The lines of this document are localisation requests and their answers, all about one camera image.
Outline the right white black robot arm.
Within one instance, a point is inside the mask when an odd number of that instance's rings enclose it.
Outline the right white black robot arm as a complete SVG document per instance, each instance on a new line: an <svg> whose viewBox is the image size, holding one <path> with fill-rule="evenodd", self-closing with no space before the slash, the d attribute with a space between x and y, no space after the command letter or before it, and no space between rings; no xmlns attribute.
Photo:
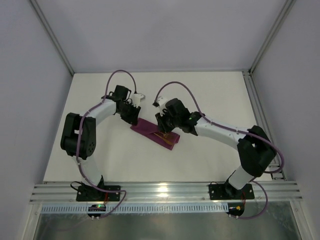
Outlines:
<svg viewBox="0 0 320 240"><path fill-rule="evenodd" d="M158 108L155 118L161 132L179 128L184 133L210 138L237 150L240 166L222 187L230 199L240 197L245 185L259 178L277 154L264 130L257 125L244 129L214 122L199 111L190 112L177 98L159 97L153 106Z"/></svg>

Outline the purple satin napkin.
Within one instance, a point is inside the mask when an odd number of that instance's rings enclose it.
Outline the purple satin napkin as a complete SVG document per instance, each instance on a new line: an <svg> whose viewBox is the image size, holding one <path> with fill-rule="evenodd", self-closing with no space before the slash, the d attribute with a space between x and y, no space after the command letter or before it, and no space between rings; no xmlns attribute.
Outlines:
<svg viewBox="0 0 320 240"><path fill-rule="evenodd" d="M158 126L143 118L138 118L137 125L131 125L130 129L169 150L172 150L175 144L177 144L180 140L179 134L175 132L170 132L175 136L173 140L174 145L168 145L162 139L160 139L158 136L154 134L159 132Z"/></svg>

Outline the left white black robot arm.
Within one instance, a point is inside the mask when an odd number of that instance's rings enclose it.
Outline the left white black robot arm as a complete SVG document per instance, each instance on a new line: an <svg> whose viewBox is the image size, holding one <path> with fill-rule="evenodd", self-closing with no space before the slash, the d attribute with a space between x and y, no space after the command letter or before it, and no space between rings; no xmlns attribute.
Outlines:
<svg viewBox="0 0 320 240"><path fill-rule="evenodd" d="M127 87L117 85L104 95L98 104L84 113L70 112L65 117L60 147L76 162L82 177L81 183L104 192L104 179L98 170L94 151L97 146L97 127L107 118L118 114L130 125L138 124L142 93L132 93Z"/></svg>

